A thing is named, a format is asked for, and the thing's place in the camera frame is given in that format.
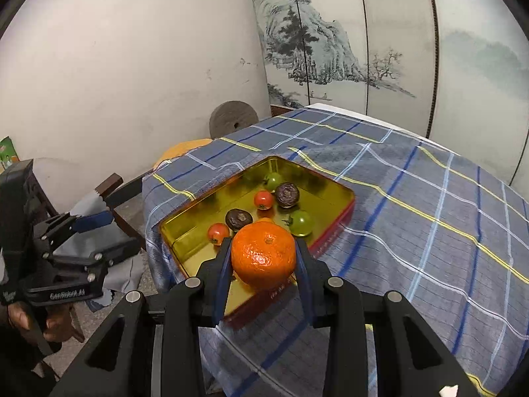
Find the tray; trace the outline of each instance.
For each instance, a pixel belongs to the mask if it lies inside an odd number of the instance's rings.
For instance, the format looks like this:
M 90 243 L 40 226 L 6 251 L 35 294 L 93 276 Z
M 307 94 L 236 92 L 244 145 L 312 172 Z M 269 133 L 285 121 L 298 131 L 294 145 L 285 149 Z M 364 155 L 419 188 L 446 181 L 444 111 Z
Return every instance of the tray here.
M 298 206 L 282 209 L 274 204 L 271 210 L 257 210 L 253 196 L 264 189 L 263 180 L 272 171 L 298 187 Z M 260 217 L 270 217 L 288 229 L 283 220 L 298 207 L 313 217 L 314 229 L 305 240 L 310 253 L 319 257 L 342 231 L 340 224 L 350 222 L 354 192 L 302 165 L 279 156 L 269 156 L 166 218 L 160 223 L 160 233 L 184 276 L 190 277 L 196 275 L 203 261 L 216 256 L 217 248 L 208 242 L 207 230 L 211 224 L 224 222 L 228 210 L 247 210 L 254 222 Z M 295 278 L 292 276 L 290 281 L 294 282 Z M 287 281 L 274 290 L 256 293 L 234 276 L 224 320 L 234 328 L 240 328 L 266 309 L 288 284 Z

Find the blue checkered cloth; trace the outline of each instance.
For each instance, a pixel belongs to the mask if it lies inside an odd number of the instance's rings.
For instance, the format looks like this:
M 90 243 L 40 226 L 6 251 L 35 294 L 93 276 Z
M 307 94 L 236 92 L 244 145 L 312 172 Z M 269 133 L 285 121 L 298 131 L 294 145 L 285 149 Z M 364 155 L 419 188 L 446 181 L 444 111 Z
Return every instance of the blue checkered cloth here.
M 355 191 L 353 218 L 322 257 L 331 273 L 362 291 L 403 293 L 480 392 L 497 393 L 527 348 L 527 205 L 474 163 L 408 133 L 302 109 L 163 163 L 143 181 L 158 290 L 183 279 L 160 221 L 268 155 Z M 308 327 L 295 287 L 241 330 L 200 329 L 203 363 L 229 396 L 321 396 L 328 343 L 328 329 Z M 376 395 L 369 331 L 368 349 Z

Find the triangular cutout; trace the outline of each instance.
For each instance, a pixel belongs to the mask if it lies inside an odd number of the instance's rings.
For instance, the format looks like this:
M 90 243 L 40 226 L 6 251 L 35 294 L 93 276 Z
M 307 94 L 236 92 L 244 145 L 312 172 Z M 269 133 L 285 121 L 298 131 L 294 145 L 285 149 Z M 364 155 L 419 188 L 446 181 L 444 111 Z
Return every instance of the triangular cutout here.
M 121 337 L 125 329 L 125 318 L 117 318 L 86 361 L 90 367 L 111 372 L 116 367 Z
M 412 352 L 413 366 L 417 370 L 439 366 L 442 361 L 441 356 L 410 317 L 404 317 L 404 328 Z

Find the black device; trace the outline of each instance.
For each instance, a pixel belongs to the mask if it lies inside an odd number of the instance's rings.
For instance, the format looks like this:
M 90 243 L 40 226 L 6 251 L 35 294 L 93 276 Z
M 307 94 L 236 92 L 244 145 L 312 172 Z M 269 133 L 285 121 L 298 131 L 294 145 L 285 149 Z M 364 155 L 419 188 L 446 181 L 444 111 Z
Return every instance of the black device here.
M 17 301 L 32 306 L 30 317 L 41 329 L 46 324 L 44 306 L 70 303 L 102 295 L 108 268 L 136 255 L 136 238 L 114 243 L 92 252 L 88 258 L 54 255 L 75 233 L 108 225 L 110 211 L 92 216 L 56 214 L 44 201 L 44 194 L 33 175 L 33 160 L 9 166 L 0 174 L 0 246 L 4 275 L 0 276 L 0 303 Z M 51 349 L 36 330 L 39 349 L 44 355 Z
M 198 327 L 223 317 L 232 277 L 231 238 L 196 277 L 168 294 L 132 291 L 109 314 L 63 374 L 50 397 L 203 397 Z M 330 327 L 323 395 L 367 397 L 365 324 L 372 324 L 379 397 L 478 397 L 456 358 L 397 291 L 359 291 L 331 276 L 296 240 L 296 279 L 303 311 L 315 328 Z M 529 358 L 499 397 L 527 395 Z

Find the green tomato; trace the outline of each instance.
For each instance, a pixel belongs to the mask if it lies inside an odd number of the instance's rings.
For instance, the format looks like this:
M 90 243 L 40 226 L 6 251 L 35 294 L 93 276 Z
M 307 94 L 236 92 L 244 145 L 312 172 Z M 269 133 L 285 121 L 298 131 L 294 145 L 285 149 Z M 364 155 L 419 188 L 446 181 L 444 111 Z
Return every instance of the green tomato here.
M 268 175 L 266 175 L 264 179 L 264 187 L 267 191 L 273 193 L 275 192 L 276 188 L 281 185 L 284 181 L 285 180 L 283 179 L 283 176 L 281 176 L 279 173 L 268 173 Z
M 314 221 L 309 213 L 305 210 L 296 210 L 290 214 L 285 221 L 293 236 L 305 237 L 312 233 Z

